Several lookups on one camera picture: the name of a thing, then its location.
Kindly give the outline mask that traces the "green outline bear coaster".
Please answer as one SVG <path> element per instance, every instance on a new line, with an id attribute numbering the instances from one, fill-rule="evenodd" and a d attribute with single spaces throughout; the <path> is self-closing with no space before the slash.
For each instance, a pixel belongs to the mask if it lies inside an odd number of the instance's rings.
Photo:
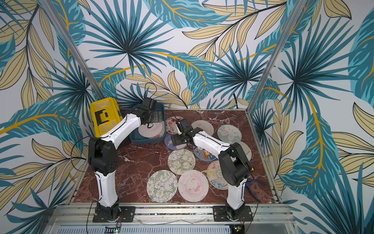
<path id="1" fill-rule="evenodd" d="M 193 170 L 195 165 L 195 156 L 187 149 L 172 151 L 168 156 L 168 167 L 176 175 Z"/>

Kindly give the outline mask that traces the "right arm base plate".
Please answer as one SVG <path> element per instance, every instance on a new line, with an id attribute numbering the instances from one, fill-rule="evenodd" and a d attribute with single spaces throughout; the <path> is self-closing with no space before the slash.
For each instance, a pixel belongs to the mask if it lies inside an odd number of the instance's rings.
<path id="1" fill-rule="evenodd" d="M 253 213 L 249 206 L 243 205 L 234 210 L 230 206 L 213 206 L 213 218 L 215 222 L 252 221 Z"/>

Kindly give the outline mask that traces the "teal plastic storage box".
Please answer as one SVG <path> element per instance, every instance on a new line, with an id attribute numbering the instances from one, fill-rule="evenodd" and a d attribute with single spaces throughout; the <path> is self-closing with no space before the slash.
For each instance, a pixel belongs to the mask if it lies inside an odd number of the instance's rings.
<path id="1" fill-rule="evenodd" d="M 159 120 L 161 120 L 161 122 L 163 121 L 165 123 L 166 115 L 165 115 L 164 105 L 158 102 L 156 104 L 155 110 L 157 112 L 160 112 L 160 114 L 159 114 Z M 161 142 L 161 141 L 163 141 L 165 139 L 165 136 L 166 136 L 166 132 L 160 138 L 145 138 L 145 137 L 142 137 L 139 134 L 138 129 L 135 129 L 133 132 L 131 132 L 129 138 L 130 138 L 130 141 L 132 143 L 135 143 L 135 144 L 149 144 L 149 143 Z"/>

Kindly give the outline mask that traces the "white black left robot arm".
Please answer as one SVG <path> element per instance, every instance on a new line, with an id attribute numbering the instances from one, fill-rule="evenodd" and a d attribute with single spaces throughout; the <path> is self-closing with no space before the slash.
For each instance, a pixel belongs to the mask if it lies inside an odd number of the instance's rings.
<path id="1" fill-rule="evenodd" d="M 95 101 L 90 110 L 95 137 L 89 139 L 88 164 L 97 180 L 97 218 L 115 222 L 121 217 L 115 174 L 119 167 L 119 146 L 141 125 L 152 123 L 157 101 L 146 97 L 139 107 L 122 117 L 112 97 Z"/>

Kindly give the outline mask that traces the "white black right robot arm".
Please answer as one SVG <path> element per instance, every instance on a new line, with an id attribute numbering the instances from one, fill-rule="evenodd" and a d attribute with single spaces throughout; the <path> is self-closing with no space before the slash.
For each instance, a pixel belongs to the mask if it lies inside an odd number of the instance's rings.
<path id="1" fill-rule="evenodd" d="M 201 147 L 219 160 L 223 178 L 228 183 L 225 218 L 232 221 L 242 218 L 245 185 L 253 169 L 242 146 L 239 143 L 225 143 L 201 128 L 193 128 L 187 119 L 178 120 L 176 125 L 178 133 L 171 137 L 174 146 L 190 144 Z"/>

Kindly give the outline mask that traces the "pink rainbow unicorn coaster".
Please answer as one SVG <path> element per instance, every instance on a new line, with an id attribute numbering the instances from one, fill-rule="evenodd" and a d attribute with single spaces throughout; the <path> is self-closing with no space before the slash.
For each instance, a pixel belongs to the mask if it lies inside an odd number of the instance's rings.
<path id="1" fill-rule="evenodd" d="M 150 123 L 138 127 L 138 132 L 142 137 L 155 138 L 162 129 L 162 122 Z"/>

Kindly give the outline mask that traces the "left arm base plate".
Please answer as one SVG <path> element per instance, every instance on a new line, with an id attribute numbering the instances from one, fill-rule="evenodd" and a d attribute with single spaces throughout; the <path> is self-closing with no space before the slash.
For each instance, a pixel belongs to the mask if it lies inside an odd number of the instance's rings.
<path id="1" fill-rule="evenodd" d="M 95 209 L 93 223 L 132 223 L 135 214 L 134 206 Z"/>

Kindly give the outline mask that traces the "peach bunny bow coaster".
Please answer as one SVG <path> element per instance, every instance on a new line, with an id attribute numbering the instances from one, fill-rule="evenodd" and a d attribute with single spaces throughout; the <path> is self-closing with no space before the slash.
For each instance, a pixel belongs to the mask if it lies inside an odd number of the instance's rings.
<path id="1" fill-rule="evenodd" d="M 165 123 L 162 122 L 162 129 L 158 135 L 155 136 L 155 138 L 160 138 L 165 134 Z"/>

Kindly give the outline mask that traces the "dark blue bunny coaster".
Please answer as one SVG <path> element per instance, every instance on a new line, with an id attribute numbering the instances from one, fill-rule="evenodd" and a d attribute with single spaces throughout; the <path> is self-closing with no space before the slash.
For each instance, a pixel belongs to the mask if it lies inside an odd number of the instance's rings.
<path id="1" fill-rule="evenodd" d="M 171 136 L 172 134 L 169 134 L 169 133 L 166 133 L 166 136 L 165 136 L 165 139 L 164 139 L 164 143 L 165 145 L 170 149 L 170 150 L 181 150 L 181 149 L 184 149 L 187 147 L 186 144 L 181 144 L 181 145 L 177 145 L 177 146 L 174 146 L 173 143 L 172 143 L 172 139 L 171 139 Z"/>

